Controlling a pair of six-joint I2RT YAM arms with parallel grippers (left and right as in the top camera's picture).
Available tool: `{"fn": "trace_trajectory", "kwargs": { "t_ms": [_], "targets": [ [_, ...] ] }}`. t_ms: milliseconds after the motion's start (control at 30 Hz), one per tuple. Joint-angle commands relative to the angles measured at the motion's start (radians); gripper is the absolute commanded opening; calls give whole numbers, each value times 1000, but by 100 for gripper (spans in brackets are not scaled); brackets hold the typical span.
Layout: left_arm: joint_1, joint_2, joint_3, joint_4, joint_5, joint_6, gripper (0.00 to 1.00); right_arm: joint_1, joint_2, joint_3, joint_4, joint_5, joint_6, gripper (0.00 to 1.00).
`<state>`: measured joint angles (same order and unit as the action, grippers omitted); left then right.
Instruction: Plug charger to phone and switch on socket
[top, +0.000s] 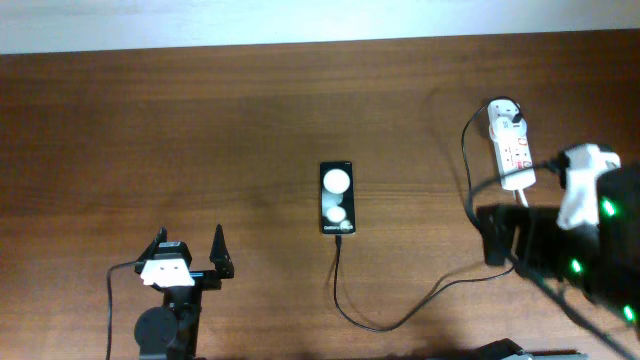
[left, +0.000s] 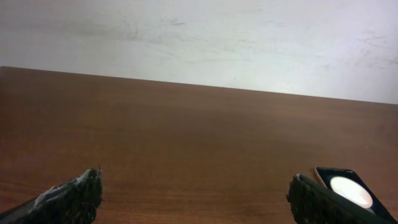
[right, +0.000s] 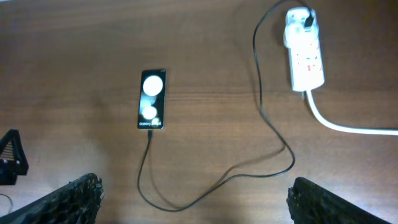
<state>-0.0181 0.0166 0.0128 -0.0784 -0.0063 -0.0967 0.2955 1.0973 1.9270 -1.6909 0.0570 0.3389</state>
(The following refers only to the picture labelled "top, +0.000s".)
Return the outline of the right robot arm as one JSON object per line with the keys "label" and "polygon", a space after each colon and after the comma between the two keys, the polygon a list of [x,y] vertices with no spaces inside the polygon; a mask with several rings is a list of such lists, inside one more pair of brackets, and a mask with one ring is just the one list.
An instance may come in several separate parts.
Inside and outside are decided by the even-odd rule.
{"label": "right robot arm", "polygon": [[564,230],[557,207],[494,204],[465,211],[479,230],[485,263],[514,263],[516,272],[547,291],[567,282],[590,302],[639,329],[639,164],[596,181],[596,225]]}

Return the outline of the black Samsung flip smartphone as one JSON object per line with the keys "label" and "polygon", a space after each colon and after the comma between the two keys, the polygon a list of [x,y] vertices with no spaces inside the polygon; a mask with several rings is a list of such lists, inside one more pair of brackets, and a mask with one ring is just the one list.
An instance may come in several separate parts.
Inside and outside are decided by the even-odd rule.
{"label": "black Samsung flip smartphone", "polygon": [[324,235],[356,233],[355,179],[350,161],[319,165],[320,231]]}

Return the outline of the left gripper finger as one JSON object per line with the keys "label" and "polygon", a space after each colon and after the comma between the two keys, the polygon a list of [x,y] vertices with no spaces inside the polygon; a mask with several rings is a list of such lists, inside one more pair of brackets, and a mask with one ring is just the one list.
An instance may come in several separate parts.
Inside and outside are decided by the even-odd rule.
{"label": "left gripper finger", "polygon": [[137,261],[144,262],[147,260],[151,260],[157,253],[159,246],[166,241],[167,241],[167,230],[161,227],[158,233],[155,235],[154,239],[151,241],[151,243],[146,247],[146,249],[138,257]]}
{"label": "left gripper finger", "polygon": [[216,226],[209,260],[214,265],[214,271],[220,279],[232,279],[234,277],[235,268],[230,253],[226,247],[221,224]]}

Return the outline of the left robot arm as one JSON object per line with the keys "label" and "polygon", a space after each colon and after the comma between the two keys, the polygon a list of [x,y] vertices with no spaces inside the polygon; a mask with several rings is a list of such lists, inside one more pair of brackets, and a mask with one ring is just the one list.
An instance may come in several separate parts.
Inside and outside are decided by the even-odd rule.
{"label": "left robot arm", "polygon": [[163,295],[163,302],[142,313],[134,327],[141,359],[177,360],[196,357],[202,294],[217,291],[234,277],[223,228],[215,229],[207,270],[192,270],[189,247],[170,241],[162,228],[138,257],[135,272],[144,285]]}

